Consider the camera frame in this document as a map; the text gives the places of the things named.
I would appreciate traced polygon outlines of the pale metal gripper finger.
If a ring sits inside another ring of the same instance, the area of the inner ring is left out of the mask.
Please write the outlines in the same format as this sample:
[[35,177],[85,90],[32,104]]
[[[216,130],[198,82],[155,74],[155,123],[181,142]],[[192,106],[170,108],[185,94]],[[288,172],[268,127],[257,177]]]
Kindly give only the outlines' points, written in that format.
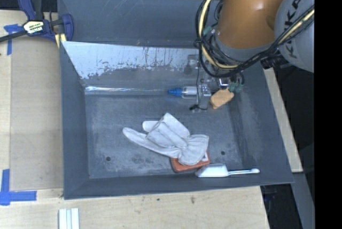
[[201,73],[203,70],[201,68],[200,56],[199,54],[190,54],[187,56],[186,74]]
[[211,96],[209,87],[206,84],[200,84],[198,86],[198,108],[207,110]]

